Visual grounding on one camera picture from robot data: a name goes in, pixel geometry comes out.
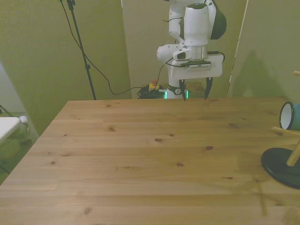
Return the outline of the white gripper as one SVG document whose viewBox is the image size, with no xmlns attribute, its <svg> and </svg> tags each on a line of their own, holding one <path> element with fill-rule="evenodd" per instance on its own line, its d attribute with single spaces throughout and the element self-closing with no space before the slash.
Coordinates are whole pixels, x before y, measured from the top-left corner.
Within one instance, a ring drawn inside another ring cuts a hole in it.
<svg viewBox="0 0 300 225">
<path fill-rule="evenodd" d="M 202 61 L 176 61 L 170 59 L 167 62 L 169 78 L 179 80 L 182 97 L 186 101 L 186 79 L 206 78 L 206 88 L 204 92 L 205 100 L 213 84 L 213 77 L 222 75 L 222 54 L 210 54 Z"/>
</svg>

